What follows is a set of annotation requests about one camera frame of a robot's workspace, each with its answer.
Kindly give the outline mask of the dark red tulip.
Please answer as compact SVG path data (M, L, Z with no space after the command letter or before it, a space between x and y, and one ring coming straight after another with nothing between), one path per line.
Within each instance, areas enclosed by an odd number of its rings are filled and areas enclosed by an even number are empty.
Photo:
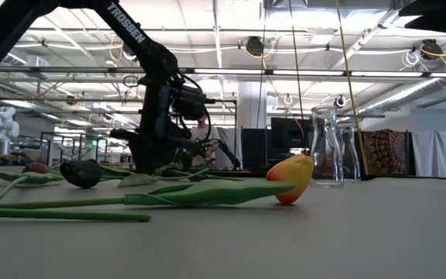
M48 167L41 163L33 162L24 166L20 173L0 170L0 179L9 183L0 190L0 200L2 200L17 185L40 186L51 182L62 181L64 177L51 172Z

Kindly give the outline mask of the clear glass vase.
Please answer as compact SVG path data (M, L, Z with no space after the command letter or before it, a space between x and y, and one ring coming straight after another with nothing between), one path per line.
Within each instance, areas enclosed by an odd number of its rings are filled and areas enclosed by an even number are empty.
M355 124L343 122L338 126L338 137L342 155L342 169L345 180L360 182L359 155L355 147Z
M333 105L313 107L314 138L311 157L314 163L312 182L323 188L342 188L344 174L340 143L337 137L337 111Z

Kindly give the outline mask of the black metal rig frame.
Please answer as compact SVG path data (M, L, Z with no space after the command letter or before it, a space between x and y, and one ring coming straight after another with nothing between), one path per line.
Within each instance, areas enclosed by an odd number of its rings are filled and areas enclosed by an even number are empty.
M215 104L215 103L222 103L223 105L226 105L227 103L232 103L235 108L233 110L229 109L230 112L234 115L234 143L233 143L233 152L230 151L228 145L226 143L223 143L221 140L217 140L218 147L223 152L223 154L230 160L232 163L232 170L234 171L240 171L241 170L241 163L239 159L236 157L236 147L237 147L237 120L238 120L238 113L237 113L237 101L236 100L223 100L223 99L214 99L214 98L206 98L204 100L205 104Z

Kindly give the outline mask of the black divider panel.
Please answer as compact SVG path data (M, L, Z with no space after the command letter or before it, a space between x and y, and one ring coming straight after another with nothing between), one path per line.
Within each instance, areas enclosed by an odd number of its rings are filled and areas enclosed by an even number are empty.
M243 168L252 172L261 172L266 165L267 146L264 129L242 130Z

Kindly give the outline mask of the patterned tapestry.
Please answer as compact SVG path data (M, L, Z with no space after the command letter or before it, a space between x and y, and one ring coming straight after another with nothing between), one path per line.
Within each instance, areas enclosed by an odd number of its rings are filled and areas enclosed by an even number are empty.
M408 174L405 132L382 129L362 136L368 174Z

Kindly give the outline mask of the person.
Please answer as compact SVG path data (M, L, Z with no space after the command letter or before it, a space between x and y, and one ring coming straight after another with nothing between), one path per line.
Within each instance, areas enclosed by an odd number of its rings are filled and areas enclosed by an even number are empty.
M209 135L210 140L219 140L219 134L216 128L209 127L207 116L203 115L197 120L197 126L191 129L191 140L204 140ZM209 147L204 156L194 156L192 166L196 168L208 167L212 170L216 168L216 146Z

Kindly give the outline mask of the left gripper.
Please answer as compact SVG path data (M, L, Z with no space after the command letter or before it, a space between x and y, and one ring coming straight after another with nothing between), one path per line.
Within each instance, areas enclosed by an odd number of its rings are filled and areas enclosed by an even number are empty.
M173 117L185 120L172 110L172 104L173 94L185 84L163 84L149 76L142 77L138 84L146 87L143 107L139 110L141 115L139 127L133 132L113 129L110 136L126 140L132 146L132 157L137 173L152 174L165 164L165 153L160 144L176 147L166 168L179 170L180 146L190 144L190 131L186 126L178 126L172 121Z

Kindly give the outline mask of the black aluminium table frame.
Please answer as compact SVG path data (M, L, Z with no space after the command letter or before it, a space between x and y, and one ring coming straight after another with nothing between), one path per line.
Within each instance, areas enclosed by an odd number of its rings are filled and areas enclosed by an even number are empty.
M266 176L265 171L247 171L247 170L206 170L206 174L217 175L219 177L262 177ZM446 180L446 177L420 177L402 174L380 174L380 175L361 175L362 181L370 181L376 178L407 178L407 179L437 179Z

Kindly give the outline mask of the white curtain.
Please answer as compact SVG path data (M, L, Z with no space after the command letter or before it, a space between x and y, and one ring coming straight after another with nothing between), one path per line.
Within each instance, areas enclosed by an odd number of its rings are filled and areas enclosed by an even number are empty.
M412 138L416 175L446 178L446 132L414 132Z

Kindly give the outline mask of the black monitor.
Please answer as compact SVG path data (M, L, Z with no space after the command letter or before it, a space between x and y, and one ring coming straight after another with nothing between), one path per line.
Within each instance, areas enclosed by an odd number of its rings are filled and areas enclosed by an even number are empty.
M271 118L271 145L274 150L310 149L314 127L310 119Z

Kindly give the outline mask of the silver ventilation duct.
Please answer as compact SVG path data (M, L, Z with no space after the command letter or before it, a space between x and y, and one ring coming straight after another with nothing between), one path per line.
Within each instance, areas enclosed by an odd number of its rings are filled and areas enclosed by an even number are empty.
M376 112L386 112L390 109L408 104L419 98L436 93L446 88L446 78L432 78L430 74L422 81L413 84L403 84L374 98L370 102L365 102L360 106L361 115Z

